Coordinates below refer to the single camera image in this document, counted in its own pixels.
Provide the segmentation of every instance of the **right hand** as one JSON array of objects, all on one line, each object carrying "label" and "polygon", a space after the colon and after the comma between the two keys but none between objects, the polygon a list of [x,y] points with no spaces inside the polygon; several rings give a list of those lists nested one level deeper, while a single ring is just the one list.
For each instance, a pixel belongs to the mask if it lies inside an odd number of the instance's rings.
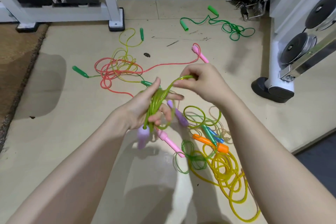
[{"label": "right hand", "polygon": [[180,77],[190,74],[194,75],[195,79],[178,80],[174,83],[174,87],[192,90],[214,105],[219,103],[227,93],[232,92],[218,70],[209,63],[187,65]]}]

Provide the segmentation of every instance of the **orange handle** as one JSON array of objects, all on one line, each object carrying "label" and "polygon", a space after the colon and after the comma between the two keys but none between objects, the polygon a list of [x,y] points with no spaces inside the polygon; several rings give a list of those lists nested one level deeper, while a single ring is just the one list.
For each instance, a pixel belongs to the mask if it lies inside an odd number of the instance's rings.
[{"label": "orange handle", "polygon": [[[205,138],[203,136],[200,136],[198,134],[193,134],[192,137],[195,140],[200,141],[200,142],[202,142],[204,144],[212,144],[212,142],[209,139],[207,139],[207,138]],[[228,153],[229,152],[229,147],[226,146],[225,144],[217,143],[217,145],[218,145],[218,151],[219,152],[222,152],[222,153]]]}]

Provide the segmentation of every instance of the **machine foot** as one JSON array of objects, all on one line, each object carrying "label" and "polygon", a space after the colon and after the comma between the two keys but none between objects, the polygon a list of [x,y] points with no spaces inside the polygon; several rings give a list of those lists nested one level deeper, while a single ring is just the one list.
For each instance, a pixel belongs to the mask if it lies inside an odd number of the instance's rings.
[{"label": "machine foot", "polygon": [[294,96],[294,92],[280,87],[271,87],[268,89],[265,82],[268,78],[259,77],[251,84],[251,88],[255,94],[263,98],[267,98],[277,103],[286,103]]},{"label": "machine foot", "polygon": [[120,21],[109,21],[108,29],[111,32],[124,31],[125,30],[125,13],[124,8],[119,7]]},{"label": "machine foot", "polygon": [[16,31],[19,33],[33,33],[36,32],[39,27],[39,23],[33,22],[33,23],[20,23],[16,27]]}]

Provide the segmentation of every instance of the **forearm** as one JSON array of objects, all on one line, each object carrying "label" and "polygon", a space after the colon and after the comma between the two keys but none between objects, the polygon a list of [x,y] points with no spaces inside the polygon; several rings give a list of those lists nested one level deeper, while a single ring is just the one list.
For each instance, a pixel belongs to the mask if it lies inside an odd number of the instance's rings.
[{"label": "forearm", "polygon": [[22,203],[9,223],[90,223],[110,176],[127,126],[107,120]]},{"label": "forearm", "polygon": [[336,199],[233,93],[217,103],[251,190],[269,223],[330,223]]}]

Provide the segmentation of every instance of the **hand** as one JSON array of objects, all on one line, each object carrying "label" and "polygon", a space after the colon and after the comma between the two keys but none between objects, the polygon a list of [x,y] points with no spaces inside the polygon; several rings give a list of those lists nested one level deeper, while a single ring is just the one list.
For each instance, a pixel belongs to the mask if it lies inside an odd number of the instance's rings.
[{"label": "hand", "polygon": [[180,77],[190,74],[196,79],[178,80],[174,83],[174,87],[192,90],[214,105],[218,104],[225,94],[232,92],[218,70],[209,63],[187,65]]},{"label": "hand", "polygon": [[[113,113],[118,113],[123,116],[128,123],[128,129],[139,128],[145,121],[146,112],[151,103],[152,96],[160,86],[160,78],[156,78],[151,86],[143,92],[138,93],[134,98],[118,107]],[[166,99],[183,100],[184,96],[180,94],[168,93]],[[149,116],[148,121],[154,122],[155,125],[161,124],[162,113],[165,115],[167,121],[171,121],[171,110],[165,104],[162,104],[157,113]]]}]

